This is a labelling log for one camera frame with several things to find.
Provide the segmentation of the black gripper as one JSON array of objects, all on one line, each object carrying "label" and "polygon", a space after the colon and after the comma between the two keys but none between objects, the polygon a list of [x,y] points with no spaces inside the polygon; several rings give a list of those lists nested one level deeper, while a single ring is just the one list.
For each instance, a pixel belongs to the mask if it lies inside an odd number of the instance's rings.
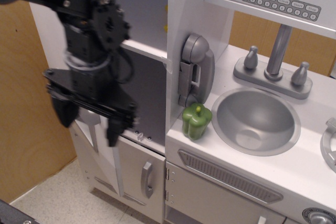
[{"label": "black gripper", "polygon": [[106,136],[109,147],[115,147],[118,137],[132,128],[136,118],[136,102],[122,89],[122,84],[134,76],[130,59],[116,59],[90,67],[52,69],[44,71],[49,81],[47,90],[60,123],[70,127],[84,108],[108,118]]}]

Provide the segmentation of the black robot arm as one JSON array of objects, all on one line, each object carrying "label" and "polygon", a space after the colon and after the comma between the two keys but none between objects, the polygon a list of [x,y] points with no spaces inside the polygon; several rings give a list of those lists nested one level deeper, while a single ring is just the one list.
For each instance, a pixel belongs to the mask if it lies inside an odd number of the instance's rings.
[{"label": "black robot arm", "polygon": [[[17,0],[1,0],[9,4]],[[122,49],[129,24],[116,0],[23,0],[49,7],[62,23],[68,69],[47,69],[48,92],[65,127],[87,109],[108,119],[106,137],[114,147],[133,127],[136,102],[121,88],[134,75],[131,58]]]}]

